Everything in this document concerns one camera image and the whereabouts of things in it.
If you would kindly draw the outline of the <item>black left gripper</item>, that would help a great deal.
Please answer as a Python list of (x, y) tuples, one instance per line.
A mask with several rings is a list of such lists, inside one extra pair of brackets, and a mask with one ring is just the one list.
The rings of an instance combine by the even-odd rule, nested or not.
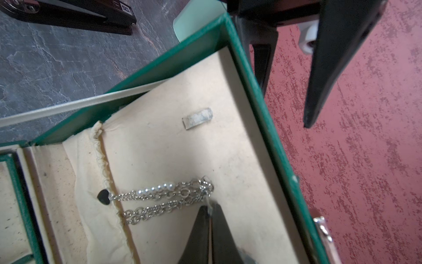
[(254, 65), (262, 94), (267, 91), (279, 36), (274, 26), (319, 19), (303, 115), (307, 129), (316, 123), (338, 77), (387, 6), (386, 1), (227, 0), (225, 3), (248, 61)]

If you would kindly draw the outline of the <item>green jewelry box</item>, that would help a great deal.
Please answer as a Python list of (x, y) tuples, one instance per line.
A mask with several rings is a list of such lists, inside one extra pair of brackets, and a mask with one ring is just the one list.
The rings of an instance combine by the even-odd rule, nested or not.
[(228, 15), (38, 137), (1, 145), (1, 263), (177, 264), (214, 203), (245, 263), (329, 263), (333, 241)]

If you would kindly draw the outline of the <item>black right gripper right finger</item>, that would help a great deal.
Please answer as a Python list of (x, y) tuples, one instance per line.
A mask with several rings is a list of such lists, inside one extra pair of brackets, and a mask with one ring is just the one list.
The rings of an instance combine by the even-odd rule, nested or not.
[(213, 264), (244, 264), (236, 247), (222, 207), (213, 204), (211, 214), (211, 251)]

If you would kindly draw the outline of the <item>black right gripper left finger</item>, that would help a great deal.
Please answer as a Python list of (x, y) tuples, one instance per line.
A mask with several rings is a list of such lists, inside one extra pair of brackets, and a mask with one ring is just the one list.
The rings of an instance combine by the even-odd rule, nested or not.
[(201, 206), (178, 264), (208, 263), (210, 220), (208, 207)]

